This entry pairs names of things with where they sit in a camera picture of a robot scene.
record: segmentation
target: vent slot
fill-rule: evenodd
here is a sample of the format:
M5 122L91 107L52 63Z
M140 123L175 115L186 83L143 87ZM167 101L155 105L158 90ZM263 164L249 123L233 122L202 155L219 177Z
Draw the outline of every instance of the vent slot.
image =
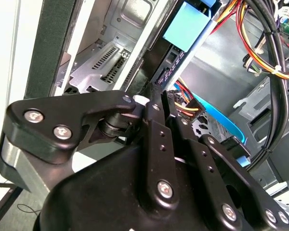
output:
M116 47L112 47L110 48L106 54L104 54L104 56L97 61L96 64L94 64L94 66L92 67L92 69L97 70L100 69L100 67L113 55L114 52L116 52L118 50L118 48Z
M108 74L106 76L101 77L101 80L108 84L114 83L114 78L119 72L119 70L121 69L121 67L123 66L124 62L125 62L125 59L120 58L117 61L117 63L114 65L114 67L108 72Z

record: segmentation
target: cable bundle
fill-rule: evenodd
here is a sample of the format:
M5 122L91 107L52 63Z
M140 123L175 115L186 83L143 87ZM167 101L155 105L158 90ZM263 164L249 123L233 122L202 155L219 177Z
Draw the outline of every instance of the cable bundle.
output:
M248 10L253 10L263 25L263 35L259 43L264 44L266 42L267 44L269 52L268 62L262 59L257 54L258 51L251 47L247 37L243 21ZM236 13L236 28L248 54L264 69L263 72L267 72L270 77L271 121L268 135L263 148L252 158L251 164L247 167L248 171L256 169L268 158L281 140L288 122L286 80L289 79L289 72L285 70L285 58L278 28L279 23L276 23L276 17L278 18L277 10L277 4L273 3L272 0L233 0L218 18L218 24L212 32L214 33L231 15ZM255 65L253 65L253 69L257 73L261 72Z
M179 78L179 80L176 81L176 84L179 86L180 91L182 93L182 97L184 98L184 100L186 101L186 103L188 104L193 98L194 95L192 94L192 92L184 85L184 83L182 83L182 79ZM199 111L199 108L188 108L188 107L184 107L182 105L180 105L179 103L175 102L176 108L178 111L182 112L183 114L185 114L186 116L189 117L193 117L195 112Z
M253 60L256 61L256 63L258 65L260 65L268 73L275 74L276 76L278 76L280 78L289 79L289 72L286 73L286 72L282 71L280 65L272 66L267 61L265 61L263 58L261 58L257 54L257 52L251 47L249 39L248 39L246 31L245 31L245 28L244 28L244 24L243 24L244 17L246 15L247 11L248 11L248 5L244 2L241 3L240 7L237 8L237 12L236 12L236 27L237 27L237 30L238 30L240 37L243 40L243 44L244 44L248 54L253 58ZM279 35L279 29L276 28L275 31L267 32L268 36L271 34L275 34L275 35L280 36ZM262 36L262 39L260 40L259 44L263 45L265 43L265 41L266 41L265 36ZM259 69L257 67L254 66L253 68L256 71L259 71Z

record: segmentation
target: silver screw head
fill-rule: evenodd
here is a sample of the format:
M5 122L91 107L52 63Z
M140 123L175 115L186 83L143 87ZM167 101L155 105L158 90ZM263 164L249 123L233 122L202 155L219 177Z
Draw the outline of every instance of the silver screw head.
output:
M209 141L211 144L214 144L214 143L215 143L214 139L211 138L211 137L208 137L208 141Z
M265 214L271 222L276 223L276 217L274 217L273 213L270 210L266 210Z
M34 110L25 112L24 117L31 123L39 123L44 119L44 116L41 112Z
M158 192L164 198L171 198L173 194L171 186L162 180L158 182Z
M153 107L155 110L157 110L157 111L160 110L160 108L159 108L159 106L157 106L157 104L152 105L152 107Z
M286 224L289 224L289 220L288 220L288 218L286 217L286 215L283 213L283 212L278 212L278 215L279 215L279 217L280 217L280 219L284 222L284 223L286 223Z
M68 129L67 127L63 127L63 126L57 126L53 130L53 134L58 139L61 139L61 140L67 140L67 139L72 137L72 131L70 129Z
M129 96L126 95L126 96L123 96L122 98L124 101L131 103L131 99L129 98Z
M187 122L186 119L182 118L181 121L182 121L182 123L183 123L184 125L188 125L188 122Z
M223 204L223 213L231 221L236 221L236 213L230 205Z

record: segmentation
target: white zip tie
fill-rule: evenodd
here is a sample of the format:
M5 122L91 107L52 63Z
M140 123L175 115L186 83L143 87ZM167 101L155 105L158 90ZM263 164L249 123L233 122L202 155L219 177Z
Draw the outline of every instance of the white zip tie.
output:
M280 65L276 65L274 71L272 71L271 73L273 75L276 75L279 71L281 71L281 66Z
M258 77L261 73L262 73L262 69L260 68L260 69L259 69L259 72L255 73L254 75L255 75L256 77Z

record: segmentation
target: cable tie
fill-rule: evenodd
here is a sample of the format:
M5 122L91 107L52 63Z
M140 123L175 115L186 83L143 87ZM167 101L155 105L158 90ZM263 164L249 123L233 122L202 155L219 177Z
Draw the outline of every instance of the cable tie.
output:
M255 75L256 77L258 77L261 73L262 73L262 69L259 68L259 72L255 73L254 75Z
M264 146L262 146L262 148L263 148L263 150L265 150L265 151L268 152L268 153L273 153L272 150L270 150L270 149L268 149L268 148L266 148L266 147L264 147Z
M275 33L280 33L280 28L278 28L277 30L270 31L270 32L265 32L264 34L265 35L273 35Z
M273 75L276 75L279 71L281 71L281 66L280 65L276 65L274 68L274 71L272 71L271 73Z

